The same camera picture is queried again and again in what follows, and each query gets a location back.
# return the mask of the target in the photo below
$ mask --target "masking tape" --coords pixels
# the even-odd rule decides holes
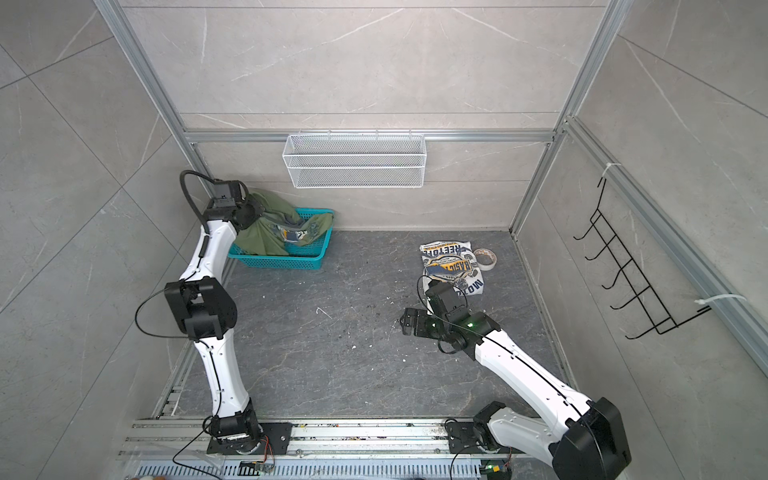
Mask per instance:
[[[475,258],[476,258],[476,259],[478,259],[478,268],[479,268],[481,271],[483,271],[483,272],[487,272],[488,270],[490,270],[491,268],[493,268],[494,266],[496,266],[496,254],[495,254],[495,253],[493,253],[493,252],[491,252],[491,251],[490,251],[490,250],[488,250],[487,248],[478,248],[478,249],[477,249],[477,250],[475,250],[473,253],[475,254]],[[490,259],[491,259],[491,262],[490,262],[490,263],[488,263],[488,264],[483,264],[483,263],[480,261],[480,259],[479,259],[479,257],[480,257],[481,255],[485,255],[485,256],[487,256],[488,258],[490,258]]]

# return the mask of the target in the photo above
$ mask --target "white robotic arm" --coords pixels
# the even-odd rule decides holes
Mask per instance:
[[[203,213],[186,190],[188,174],[214,186],[215,196]],[[191,170],[182,172],[180,179],[200,219],[200,239],[181,280],[167,284],[165,296],[179,329],[195,342],[205,366],[213,402],[206,428],[212,436],[208,452],[251,453],[265,429],[240,378],[232,330],[237,307],[220,279],[237,232],[256,221],[263,208],[247,199],[247,190],[242,195],[243,184],[237,180],[214,180]],[[552,465],[561,480],[613,480],[629,464],[621,415],[609,401],[593,402],[565,385],[526,355],[493,319],[470,313],[452,285],[435,281],[425,293],[429,310],[406,308],[400,319],[403,333],[450,343],[453,353],[465,352],[507,382],[540,416],[529,418],[493,402],[474,418],[477,445],[521,450]],[[281,436],[287,442],[291,425],[285,426]]]
[[[499,402],[474,417],[474,440],[487,450],[512,447],[551,465],[561,480],[613,480],[631,461],[619,411],[606,399],[593,402],[553,376],[515,344],[483,312],[471,313],[453,285],[432,281],[427,310],[406,308],[406,335],[450,343],[452,352],[501,377],[539,417]]]
[[[237,232],[231,222],[213,220],[207,222],[210,235],[200,226],[200,239],[187,269],[181,275],[182,280],[193,282],[206,277],[220,281],[227,252],[234,242]],[[200,252],[206,250],[203,257]],[[199,339],[194,346],[203,360],[208,385],[213,396],[213,415],[229,417],[237,412],[243,412],[250,397],[240,378],[237,359],[233,344],[234,330],[223,333],[223,338],[207,337]]]
[[[184,178],[193,174],[211,182],[212,198],[201,213],[187,192]],[[213,397],[209,453],[251,453],[262,445],[259,424],[248,391],[243,386],[233,346],[237,307],[220,279],[237,232],[247,228],[263,208],[249,200],[237,180],[215,180],[192,170],[180,176],[181,188],[200,219],[200,239],[181,280],[165,286],[165,297],[179,330],[194,341],[205,366]]]

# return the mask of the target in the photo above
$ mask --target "wall hook rack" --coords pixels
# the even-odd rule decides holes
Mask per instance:
[[[639,304],[641,305],[641,307],[643,309],[643,312],[645,313],[645,316],[650,321],[651,327],[649,329],[643,331],[642,333],[640,333],[640,334],[638,334],[636,336],[625,335],[625,337],[630,339],[630,340],[639,339],[643,335],[645,335],[647,333],[650,333],[652,330],[656,330],[656,333],[658,333],[659,335],[664,335],[665,333],[669,332],[670,330],[676,329],[676,328],[684,325],[685,323],[690,322],[692,319],[695,319],[696,317],[701,316],[701,315],[709,312],[710,310],[712,310],[709,306],[703,306],[702,308],[698,309],[695,314],[693,314],[692,316],[690,316],[689,318],[687,318],[687,319],[685,319],[685,320],[683,320],[681,322],[679,322],[679,321],[674,319],[672,314],[667,309],[667,306],[664,305],[664,302],[659,297],[658,293],[656,292],[656,289],[654,289],[653,285],[650,284],[650,281],[645,276],[645,272],[643,272],[643,270],[640,268],[640,265],[637,264],[637,261],[635,261],[634,257],[630,253],[629,249],[624,245],[624,241],[621,240],[621,238],[618,236],[618,233],[616,233],[616,230],[614,230],[613,226],[611,226],[611,223],[608,221],[608,219],[605,217],[605,215],[603,215],[603,213],[600,210],[600,204],[601,204],[601,202],[603,200],[603,193],[605,192],[605,178],[601,178],[600,179],[600,181],[598,182],[598,188],[601,189],[600,190],[600,197],[598,198],[598,206],[594,209],[593,214],[590,215],[590,217],[589,217],[590,226],[587,229],[587,231],[584,232],[584,235],[582,235],[581,237],[574,237],[574,240],[583,240],[592,230],[594,230],[598,234],[598,236],[600,237],[600,240],[603,242],[603,248],[594,257],[592,257],[592,258],[584,257],[584,258],[586,260],[588,260],[588,261],[595,260],[604,251],[607,250],[611,254],[611,258],[613,258],[614,262],[616,263],[616,266],[618,267],[618,271],[616,272],[616,276],[614,277],[614,281],[611,282],[610,286],[605,286],[605,285],[601,285],[601,286],[604,289],[606,289],[606,290],[612,289],[614,286],[616,286],[616,282],[619,279],[619,276],[622,275],[624,277],[624,279],[627,281],[627,284],[629,285],[629,287],[630,287],[630,289],[632,290],[632,293],[633,293],[632,297],[629,300],[627,300],[626,302],[624,302],[623,305],[621,305],[621,306],[613,306],[613,305],[611,305],[611,308],[613,310],[621,310],[624,307],[626,307],[627,305],[629,305],[630,303],[632,303],[633,301],[637,300],[639,302]],[[604,236],[603,233],[596,227],[596,224],[597,224],[598,220],[600,220],[600,219],[603,219],[603,221],[607,225],[608,229],[610,230],[610,234],[609,235],[605,235]],[[627,260],[626,262],[623,262],[623,263],[619,262],[616,253],[619,252],[620,250],[618,250],[617,252],[614,252],[611,249],[611,244],[612,243],[614,245],[616,243],[618,243],[618,246],[616,246],[614,248],[621,248],[621,249],[623,249],[624,252],[626,253],[626,257],[628,257],[629,260]],[[629,276],[627,275],[627,272],[626,272],[626,269],[629,266],[634,266],[634,268],[636,268],[637,271],[640,272],[640,275],[643,277],[643,281],[645,282],[645,286],[643,286],[641,290],[639,290],[638,289],[639,287],[635,286],[629,280]],[[641,295],[646,293],[648,290],[650,290],[650,293],[653,294],[656,297],[656,300],[661,305],[661,308],[664,309],[665,317],[661,321],[659,321],[659,322],[654,321],[653,316],[648,311],[646,303],[643,301],[643,298],[641,297]]]

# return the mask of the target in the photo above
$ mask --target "cable tie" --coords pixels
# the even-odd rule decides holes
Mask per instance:
[[[613,167],[614,165],[621,166],[621,164],[612,164],[611,162],[606,163],[605,170],[603,170],[603,174],[601,175],[601,177],[605,177],[605,174],[608,172],[608,169]]]
[[[720,300],[723,298],[737,298],[740,300],[746,300],[745,296],[736,295],[735,293],[721,293],[720,295],[711,296],[710,298],[694,300],[694,302],[698,303],[699,305],[706,305],[709,302],[713,302],[715,300]]]

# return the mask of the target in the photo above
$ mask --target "white wire mesh basket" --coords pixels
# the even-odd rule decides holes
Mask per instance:
[[[421,187],[427,147],[420,134],[293,134],[283,160],[296,188]]]

